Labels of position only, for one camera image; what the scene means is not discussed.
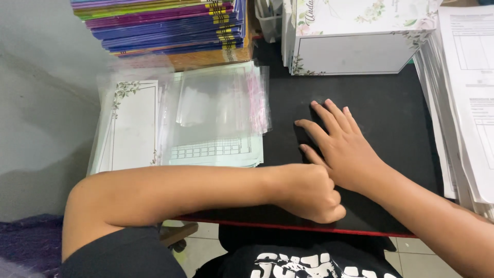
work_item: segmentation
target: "forearm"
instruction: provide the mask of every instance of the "forearm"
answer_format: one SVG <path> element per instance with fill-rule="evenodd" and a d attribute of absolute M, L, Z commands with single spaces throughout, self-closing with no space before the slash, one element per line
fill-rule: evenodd
<path fill-rule="evenodd" d="M 137 168 L 88 177 L 73 195 L 90 200 L 110 225 L 145 226 L 204 209 L 269 203 L 274 172 L 274 167 Z"/>
<path fill-rule="evenodd" d="M 446 263 L 466 277 L 494 277 L 494 225 L 386 169 L 368 192 Z"/>

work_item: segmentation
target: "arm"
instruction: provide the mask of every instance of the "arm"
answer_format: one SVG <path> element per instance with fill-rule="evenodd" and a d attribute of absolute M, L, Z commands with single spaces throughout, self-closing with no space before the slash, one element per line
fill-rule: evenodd
<path fill-rule="evenodd" d="M 275 204 L 320 223 L 345 215 L 324 167 L 154 166 L 96 174 L 79 182 L 65 208 L 62 260 L 124 227 L 155 225 L 204 209 Z"/>
<path fill-rule="evenodd" d="M 340 111 L 329 99 L 325 105 L 327 110 L 312 103 L 329 135 L 310 121 L 295 123 L 313 136 L 325 157 L 302 145 L 308 159 L 326 167 L 337 185 L 381 205 L 462 276 L 494 277 L 494 225 L 386 165 L 362 136 L 348 107 Z"/>

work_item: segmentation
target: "fist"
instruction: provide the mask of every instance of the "fist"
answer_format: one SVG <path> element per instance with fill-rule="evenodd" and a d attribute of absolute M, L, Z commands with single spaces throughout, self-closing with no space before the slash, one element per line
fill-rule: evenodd
<path fill-rule="evenodd" d="M 317 223 L 331 223 L 345 217 L 341 196 L 334 190 L 326 168 L 314 164 L 274 167 L 279 177 L 274 204 Z"/>

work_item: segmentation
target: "red desk edge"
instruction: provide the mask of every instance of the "red desk edge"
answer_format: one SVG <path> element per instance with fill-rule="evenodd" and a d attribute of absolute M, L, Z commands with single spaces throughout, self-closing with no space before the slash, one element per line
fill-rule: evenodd
<path fill-rule="evenodd" d="M 174 220 L 191 221 L 191 222 L 207 222 L 207 223 L 216 223 L 216 224 L 224 224 L 224 225 L 243 226 L 243 227 L 261 227 L 261 228 L 300 230 L 300 231 L 313 231 L 313 232 L 338 232 L 338 233 L 347 233 L 347 234 L 417 238 L 416 235 L 407 234 L 407 233 L 368 232 L 368 231 L 355 231 L 355 230 L 343 230 L 343 229 L 335 229 L 335 228 L 316 228 L 316 227 L 310 228 L 310 227 L 286 226 L 286 225 L 278 225 L 278 224 L 247 223 L 247 222 L 237 222 L 237 221 L 228 221 L 228 220 L 208 220 L 208 219 L 199 219 L 199 218 L 186 217 L 186 216 L 176 217 L 174 218 Z"/>

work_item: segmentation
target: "white print on shirt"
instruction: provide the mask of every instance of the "white print on shirt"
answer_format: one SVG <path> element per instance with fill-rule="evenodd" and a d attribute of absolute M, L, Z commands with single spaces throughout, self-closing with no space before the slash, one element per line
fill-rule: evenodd
<path fill-rule="evenodd" d="M 357 267 L 342 270 L 329 253 L 302 258 L 292 256 L 290 259 L 284 254 L 262 253 L 254 264 L 258 269 L 252 270 L 250 278 L 378 278 L 374 271 L 359 273 Z M 396 277 L 386 273 L 382 278 Z"/>

